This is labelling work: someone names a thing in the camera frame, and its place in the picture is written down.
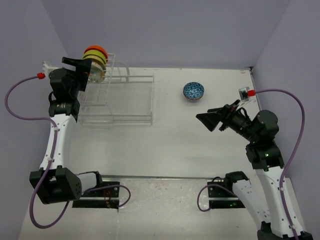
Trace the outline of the yellow patterned bowl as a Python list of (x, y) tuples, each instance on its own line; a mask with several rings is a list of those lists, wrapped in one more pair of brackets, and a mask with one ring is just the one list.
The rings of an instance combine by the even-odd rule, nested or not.
[(106, 70), (106, 63), (99, 56), (90, 55), (88, 58), (92, 60), (91, 62), (92, 67), (100, 69), (101, 71)]

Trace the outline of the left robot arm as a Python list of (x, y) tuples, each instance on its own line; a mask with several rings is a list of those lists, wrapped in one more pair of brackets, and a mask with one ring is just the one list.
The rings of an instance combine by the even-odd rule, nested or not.
[(48, 74), (50, 134), (39, 170), (32, 171), (29, 181), (43, 204), (79, 200), (88, 192), (97, 197), (104, 184), (98, 171), (75, 174), (69, 169), (70, 142), (78, 121), (79, 92), (86, 89), (92, 60), (63, 57), (62, 63), (75, 69), (57, 68)]

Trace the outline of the white floral bowl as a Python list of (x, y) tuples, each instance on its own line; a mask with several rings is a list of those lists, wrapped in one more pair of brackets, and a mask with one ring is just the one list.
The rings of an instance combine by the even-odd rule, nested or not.
[(88, 81), (91, 83), (101, 83), (105, 80), (105, 66), (96, 62), (91, 64)]

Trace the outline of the blue patterned bowl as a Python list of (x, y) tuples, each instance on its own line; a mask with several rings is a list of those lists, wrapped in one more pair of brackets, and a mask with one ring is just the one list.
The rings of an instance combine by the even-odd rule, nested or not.
[(188, 96), (189, 98), (203, 97), (204, 92), (205, 88), (199, 82), (189, 82), (182, 89), (183, 95)]

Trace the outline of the red patterned bowl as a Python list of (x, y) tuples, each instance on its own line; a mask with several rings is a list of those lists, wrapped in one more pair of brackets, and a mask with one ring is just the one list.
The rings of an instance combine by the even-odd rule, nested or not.
[(200, 99), (202, 98), (202, 96), (197, 97), (197, 98), (191, 98), (191, 97), (188, 97), (188, 96), (185, 95), (184, 98), (185, 98), (187, 101), (191, 102), (191, 103), (196, 103), (196, 102), (199, 102), (199, 101), (200, 101)]

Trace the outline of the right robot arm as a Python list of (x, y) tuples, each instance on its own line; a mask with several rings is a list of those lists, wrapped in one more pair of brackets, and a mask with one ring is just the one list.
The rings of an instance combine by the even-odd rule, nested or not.
[(269, 110), (261, 110), (250, 119), (239, 101), (220, 108), (199, 113), (200, 120), (209, 131), (218, 123), (248, 140), (246, 156), (261, 183), (266, 203), (252, 189), (249, 178), (242, 172), (227, 173), (219, 185), (227, 196), (236, 196), (252, 217), (259, 240), (311, 240), (313, 236), (304, 230), (292, 206), (287, 184), (283, 176), (285, 164), (274, 138), (279, 131), (278, 118)]

